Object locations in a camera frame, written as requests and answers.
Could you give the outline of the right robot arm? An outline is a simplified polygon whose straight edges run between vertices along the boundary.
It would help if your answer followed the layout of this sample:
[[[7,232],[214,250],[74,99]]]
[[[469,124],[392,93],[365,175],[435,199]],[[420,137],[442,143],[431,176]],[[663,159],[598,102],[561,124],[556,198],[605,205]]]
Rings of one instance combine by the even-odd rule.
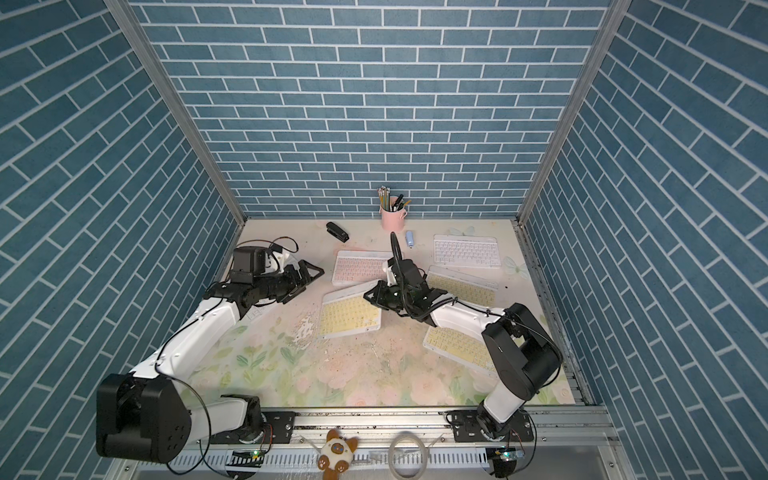
[[[505,309],[484,307],[423,284],[380,280],[363,294],[373,306],[433,328],[458,331],[484,343],[498,383],[478,406],[478,423],[490,438],[511,431],[510,419],[557,377],[563,355],[531,311],[515,303]]]

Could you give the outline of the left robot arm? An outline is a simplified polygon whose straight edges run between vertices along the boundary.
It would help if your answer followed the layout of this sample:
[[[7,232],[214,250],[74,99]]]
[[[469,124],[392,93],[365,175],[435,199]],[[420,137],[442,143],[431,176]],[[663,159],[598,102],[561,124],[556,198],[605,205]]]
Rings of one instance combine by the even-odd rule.
[[[130,372],[110,374],[96,391],[95,450],[105,458],[168,464],[198,440],[223,434],[240,443],[268,434],[256,396],[206,400],[189,377],[219,339],[253,308],[286,304],[321,278],[305,260],[236,270],[213,283],[191,317]]]

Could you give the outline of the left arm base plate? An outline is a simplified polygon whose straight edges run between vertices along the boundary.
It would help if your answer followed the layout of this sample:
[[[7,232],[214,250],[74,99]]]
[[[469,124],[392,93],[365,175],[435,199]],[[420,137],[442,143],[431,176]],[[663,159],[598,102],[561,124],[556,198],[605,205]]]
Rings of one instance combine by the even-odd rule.
[[[296,419],[294,411],[262,411],[257,420],[245,420],[237,429],[222,431],[212,436],[211,443],[264,446],[289,444]]]

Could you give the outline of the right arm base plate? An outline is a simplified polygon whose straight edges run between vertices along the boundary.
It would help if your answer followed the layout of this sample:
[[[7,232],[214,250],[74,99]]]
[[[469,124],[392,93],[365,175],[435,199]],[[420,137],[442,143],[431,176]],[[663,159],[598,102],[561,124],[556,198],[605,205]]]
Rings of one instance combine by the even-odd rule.
[[[454,441],[478,442],[532,442],[535,434],[530,415],[518,410],[505,422],[498,422],[489,413],[477,410],[451,410],[444,414]]]

